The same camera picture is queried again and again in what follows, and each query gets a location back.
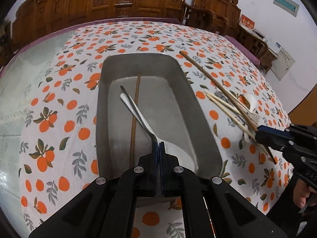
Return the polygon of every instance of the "white plastic spoon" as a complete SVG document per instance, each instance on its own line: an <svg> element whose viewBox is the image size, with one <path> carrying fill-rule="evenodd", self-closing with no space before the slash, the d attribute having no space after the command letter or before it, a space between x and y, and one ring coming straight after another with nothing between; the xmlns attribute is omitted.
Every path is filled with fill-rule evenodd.
<svg viewBox="0 0 317 238"><path fill-rule="evenodd" d="M137 117L137 114L133 111L131 105L129 104L129 101L128 101L126 95L124 93L121 93L120 98L125 103L126 107L128 107L130 112L135 116L137 121L140 123L140 120ZM140 112L139 108L137 107L137 105L135 103L134 103L134 106L137 109L137 111L138 111L140 117L142 118L144 124L146 125L146 127L155 135L155 133L153 132L152 128L147 123L147 121L145 120L144 116L142 115L142 113ZM157 137L157 135L155 135L155 136L156 136L156 138L158 140L158 143L160 143L161 141L164 142L165 152L167 154L176 156L178 158L180 166L188 168L189 170L193 171L194 173L197 172L198 167L196 166L196 164L194 163L192 158L184 150L182 150L180 147L176 146L173 143L170 143L170 142L165 141L165 140L161 140L159 137Z"/></svg>

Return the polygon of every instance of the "human hand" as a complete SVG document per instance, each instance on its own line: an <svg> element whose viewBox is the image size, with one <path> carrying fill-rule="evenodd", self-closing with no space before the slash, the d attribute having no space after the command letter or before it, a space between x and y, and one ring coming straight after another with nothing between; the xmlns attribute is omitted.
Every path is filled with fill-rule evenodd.
<svg viewBox="0 0 317 238"><path fill-rule="evenodd" d="M302 209L306 204L306 199L310 196L312 192L317 193L313 188L309 187L303 180L298 179L293 191L294 204ZM316 204L317 202L314 201L309 206L314 206Z"/></svg>

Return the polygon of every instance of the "orange fruit pattern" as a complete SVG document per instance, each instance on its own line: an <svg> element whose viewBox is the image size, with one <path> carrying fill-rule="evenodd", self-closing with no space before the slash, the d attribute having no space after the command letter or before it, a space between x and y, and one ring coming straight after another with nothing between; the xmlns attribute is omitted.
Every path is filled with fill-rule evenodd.
<svg viewBox="0 0 317 238"><path fill-rule="evenodd" d="M90 166L90 169L91 171L94 173L94 174L99 174L98 172L98 163L97 163L97 160L93 160L93 162L91 163L91 166Z"/></svg>
<svg viewBox="0 0 317 238"><path fill-rule="evenodd" d="M38 191L44 190L44 183L39 179L36 181L35 186Z"/></svg>
<svg viewBox="0 0 317 238"><path fill-rule="evenodd" d="M159 223L159 216L156 212L147 212L143 215L142 222L147 226L156 226Z"/></svg>
<svg viewBox="0 0 317 238"><path fill-rule="evenodd" d="M58 187L61 191L68 191L69 190L69 181L66 177L62 176L58 180Z"/></svg>
<svg viewBox="0 0 317 238"><path fill-rule="evenodd" d="M74 121L67 121L66 124L64 125L64 131L65 132L71 132L75 127L75 122Z"/></svg>
<svg viewBox="0 0 317 238"><path fill-rule="evenodd" d="M26 180L26 181L25 181L25 187L26 187L26 189L28 190L28 192L31 192L31 191L32 191L31 183L30 183L29 180Z"/></svg>
<svg viewBox="0 0 317 238"><path fill-rule="evenodd" d="M211 129L213 137L210 138L214 138L218 145L223 160L223 178L253 205L258 204L263 213L272 208L278 194L288 184L292 166L280 154L273 152L276 155L274 161L277 162L274 165L261 147L252 140L244 140L241 130L206 99L205 91L221 97L220 93L216 94L219 91L215 84L179 54L179 47L239 100L243 101L243 94L255 96L259 124L281 130L289 126L285 110L264 77L221 36L181 25L155 22L110 22L79 28L65 44L65 49L56 55L50 66L52 72L42 79L42 84L29 101L28 111L33 112L33 118L21 136L21 141L28 143L29 149L19 154L19 174L21 193L24 195L21 197L23 212L29 214L34 223L40 223L40 218L46 220L44 214L47 217L52 215L98 176L95 132L98 92L103 85L101 71L103 64L104 71L107 68L109 56L122 53L164 53L178 61L179 70L185 73L184 77ZM43 141L43 146L38 144L39 139ZM40 147L39 154L34 149L36 145ZM75 166L81 174L74 174ZM259 192L252 194L255 179ZM46 193L49 187L55 189L53 183L58 197L58 200L55 199L56 206L49 201ZM180 210L180 200L175 200L175 203L169 211L168 208L166 210ZM163 217L161 213L154 211L142 212L140 223L134 225L133 238L144 236L140 226L163 224L159 221Z"/></svg>
<svg viewBox="0 0 317 238"><path fill-rule="evenodd" d="M78 132L78 138L80 140L86 140L90 136L90 130L88 128L81 128Z"/></svg>

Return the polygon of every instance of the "wooden chair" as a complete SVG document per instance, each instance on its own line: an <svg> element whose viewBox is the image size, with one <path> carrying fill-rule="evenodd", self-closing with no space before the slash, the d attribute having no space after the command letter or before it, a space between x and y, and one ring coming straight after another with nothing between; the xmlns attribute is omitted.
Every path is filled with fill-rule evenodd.
<svg viewBox="0 0 317 238"><path fill-rule="evenodd" d="M183 2L182 18L185 26L209 32L215 29L216 14L210 10L199 9Z"/></svg>
<svg viewBox="0 0 317 238"><path fill-rule="evenodd" d="M216 14L212 32L225 36L253 64L260 64L268 46L239 25L241 10L237 6L238 0L193 0L193 4L194 7L208 9Z"/></svg>

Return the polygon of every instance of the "bundle of chopsticks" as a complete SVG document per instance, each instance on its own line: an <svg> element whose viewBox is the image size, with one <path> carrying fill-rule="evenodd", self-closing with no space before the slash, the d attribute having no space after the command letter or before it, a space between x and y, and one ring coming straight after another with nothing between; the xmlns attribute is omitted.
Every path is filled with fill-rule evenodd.
<svg viewBox="0 0 317 238"><path fill-rule="evenodd" d="M249 129L242 125L235 116L228 110L230 109L235 114L241 116L244 120L246 125L254 132L257 132L257 124L252 120L252 118L245 112L244 109L242 109L242 106L239 102L236 101L236 99L231 95L214 77L212 77L207 71L205 71L197 62L195 62L192 58L190 58L187 54L185 54L183 51L180 51L180 54L185 57L189 62L191 62L193 65L195 65L205 76L210 79L216 87L229 99L229 101L235 106L232 107L228 103L224 102L220 98L216 97L215 95L205 92L206 96L214 102L228 117L234 121L234 123L242 129L246 134L248 134L251 139L256 142L255 136L249 131ZM270 149L262 144L259 144L259 146L263 149L264 153L271 157L274 164L276 164L275 159L270 151Z"/></svg>

